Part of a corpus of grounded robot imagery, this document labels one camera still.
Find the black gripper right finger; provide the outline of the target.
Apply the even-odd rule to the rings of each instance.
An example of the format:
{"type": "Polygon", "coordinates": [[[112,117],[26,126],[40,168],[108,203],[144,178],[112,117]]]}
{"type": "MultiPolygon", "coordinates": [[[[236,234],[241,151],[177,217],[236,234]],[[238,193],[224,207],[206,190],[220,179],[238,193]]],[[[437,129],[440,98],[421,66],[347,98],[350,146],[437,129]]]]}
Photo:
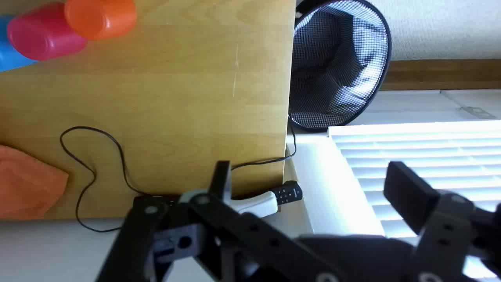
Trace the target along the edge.
{"type": "Polygon", "coordinates": [[[383,196],[415,234],[421,233],[440,200],[440,193],[402,162],[388,164],[383,196]]]}

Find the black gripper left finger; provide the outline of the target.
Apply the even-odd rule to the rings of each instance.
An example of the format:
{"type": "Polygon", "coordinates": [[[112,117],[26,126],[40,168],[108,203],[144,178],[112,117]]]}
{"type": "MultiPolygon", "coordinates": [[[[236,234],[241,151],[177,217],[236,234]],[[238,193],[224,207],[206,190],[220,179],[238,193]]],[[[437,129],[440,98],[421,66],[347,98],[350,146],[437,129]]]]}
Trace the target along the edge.
{"type": "Polygon", "coordinates": [[[208,192],[220,201],[231,198],[231,168],[227,160],[216,164],[208,192]]]}

